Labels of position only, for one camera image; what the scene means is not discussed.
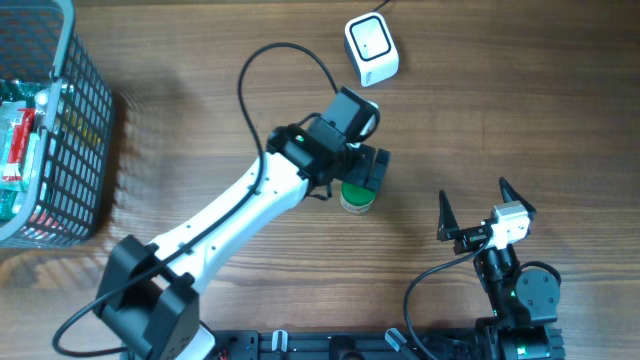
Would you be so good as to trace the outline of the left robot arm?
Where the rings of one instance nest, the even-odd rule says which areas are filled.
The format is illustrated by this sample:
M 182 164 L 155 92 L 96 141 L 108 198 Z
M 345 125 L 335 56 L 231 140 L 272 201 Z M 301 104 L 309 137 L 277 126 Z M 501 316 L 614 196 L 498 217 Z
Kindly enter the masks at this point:
M 338 179 L 379 189 L 390 154 L 365 145 L 378 106 L 347 87 L 309 124 L 273 130 L 231 187 L 180 226 L 144 244 L 129 235 L 109 255 L 95 315 L 134 359 L 203 359 L 215 347 L 200 296 L 257 232 Z

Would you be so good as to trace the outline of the green lid white jar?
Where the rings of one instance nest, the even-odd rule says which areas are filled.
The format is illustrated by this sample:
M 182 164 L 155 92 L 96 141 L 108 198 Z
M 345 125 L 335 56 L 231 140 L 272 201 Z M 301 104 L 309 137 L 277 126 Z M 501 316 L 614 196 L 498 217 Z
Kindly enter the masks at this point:
M 374 191 L 346 182 L 342 183 L 340 194 L 342 207 L 352 214 L 363 214 L 367 212 L 376 198 Z

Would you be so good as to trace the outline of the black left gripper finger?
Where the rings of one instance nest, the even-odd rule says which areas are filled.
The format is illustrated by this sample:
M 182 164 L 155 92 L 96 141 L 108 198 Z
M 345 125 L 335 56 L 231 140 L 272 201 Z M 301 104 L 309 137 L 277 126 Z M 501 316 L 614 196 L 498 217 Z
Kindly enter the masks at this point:
M 354 172 L 353 180 L 355 185 L 367 188 L 367 181 L 375 156 L 375 149 L 358 149 L 356 151 L 356 154 L 354 155 L 354 165 L 352 168 Z
M 372 163 L 371 172 L 367 181 L 367 188 L 373 192 L 378 192 L 383 183 L 391 153 L 384 149 L 379 149 Z

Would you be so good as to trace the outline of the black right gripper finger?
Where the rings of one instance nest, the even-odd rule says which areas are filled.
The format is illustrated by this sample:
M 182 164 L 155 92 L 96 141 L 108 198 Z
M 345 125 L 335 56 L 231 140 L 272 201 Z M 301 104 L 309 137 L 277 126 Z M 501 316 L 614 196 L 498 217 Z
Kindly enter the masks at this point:
M 459 226 L 455 218 L 451 204 L 444 190 L 439 191 L 439 222 L 437 239 L 441 242 L 456 238 Z
M 504 177 L 499 178 L 499 188 L 502 199 L 505 203 L 519 201 L 529 215 L 536 214 L 536 209 L 524 197 L 522 197 Z

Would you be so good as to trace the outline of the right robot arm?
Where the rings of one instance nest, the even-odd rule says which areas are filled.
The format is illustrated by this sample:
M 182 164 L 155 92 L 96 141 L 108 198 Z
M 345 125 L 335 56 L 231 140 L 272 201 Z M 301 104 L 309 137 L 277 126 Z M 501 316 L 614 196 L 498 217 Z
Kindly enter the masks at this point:
M 541 261 L 521 262 L 514 244 L 531 233 L 537 211 L 505 178 L 499 179 L 502 202 L 480 225 L 461 228 L 445 192 L 439 193 L 437 238 L 452 241 L 454 253 L 471 254 L 493 315 L 475 323 L 482 359 L 564 359 L 558 320 L 561 275 Z

